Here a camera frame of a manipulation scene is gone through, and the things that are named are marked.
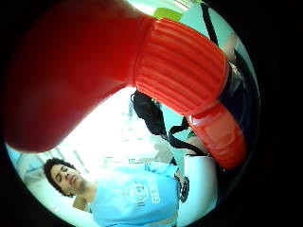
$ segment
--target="person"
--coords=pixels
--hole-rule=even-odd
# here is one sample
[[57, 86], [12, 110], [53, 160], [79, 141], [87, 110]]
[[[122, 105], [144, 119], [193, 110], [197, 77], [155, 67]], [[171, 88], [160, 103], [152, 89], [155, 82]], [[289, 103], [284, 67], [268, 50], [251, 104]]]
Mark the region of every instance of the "person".
[[[194, 133], [187, 142], [203, 149]], [[188, 155], [195, 152], [186, 149]], [[187, 182], [178, 166], [158, 161], [101, 170], [96, 182], [87, 181], [75, 166], [58, 158], [48, 159], [44, 172], [63, 196], [87, 201], [100, 226], [174, 226]]]

